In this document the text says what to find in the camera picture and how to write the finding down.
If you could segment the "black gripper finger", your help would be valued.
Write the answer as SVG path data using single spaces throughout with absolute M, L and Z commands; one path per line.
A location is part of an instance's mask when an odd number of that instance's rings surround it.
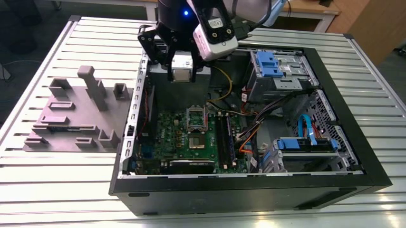
M 159 37 L 165 44 L 165 52 L 157 47 L 155 37 Z M 141 25 L 139 28 L 137 39 L 141 47 L 153 64 L 160 64 L 167 70 L 167 80 L 173 81 L 172 59 L 175 56 L 173 44 L 175 32 L 164 25 Z
M 191 53 L 192 58 L 192 72 L 191 72 L 191 82 L 196 81 L 196 73 L 203 68 L 203 59 L 200 57 L 200 52 L 195 43 L 187 43 L 185 49 Z

